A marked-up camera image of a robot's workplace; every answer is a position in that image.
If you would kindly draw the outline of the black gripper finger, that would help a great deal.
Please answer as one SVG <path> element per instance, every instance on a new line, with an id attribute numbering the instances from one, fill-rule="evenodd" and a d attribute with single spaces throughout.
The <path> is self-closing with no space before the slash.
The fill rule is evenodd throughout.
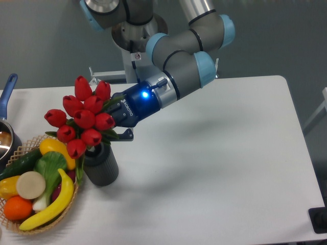
<path id="1" fill-rule="evenodd" d="M 127 128 L 123 133 L 118 133 L 117 141 L 133 141 L 134 132 L 133 128 Z"/>

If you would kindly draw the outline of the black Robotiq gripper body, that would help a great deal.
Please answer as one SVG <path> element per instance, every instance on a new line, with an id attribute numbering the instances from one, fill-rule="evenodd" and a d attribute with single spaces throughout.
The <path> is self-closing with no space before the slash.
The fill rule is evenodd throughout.
<path id="1" fill-rule="evenodd" d="M 105 112 L 113 117 L 116 127 L 135 127 L 139 121 L 160 110 L 158 98 L 146 81 L 115 93 L 112 100 L 114 103 Z"/>

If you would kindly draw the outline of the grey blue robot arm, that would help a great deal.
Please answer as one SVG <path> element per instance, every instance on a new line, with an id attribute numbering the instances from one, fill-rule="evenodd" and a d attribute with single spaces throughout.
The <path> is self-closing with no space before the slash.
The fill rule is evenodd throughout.
<path id="1" fill-rule="evenodd" d="M 212 1 L 181 1 L 189 28 L 169 36 L 166 22 L 152 1 L 80 1 L 90 25 L 111 29 L 125 59 L 126 81 L 132 86 L 117 92 L 105 106 L 122 134 L 107 141 L 131 141 L 138 122 L 203 88 L 216 78 L 217 63 L 209 51 L 230 44 L 235 26 L 219 15 Z"/>

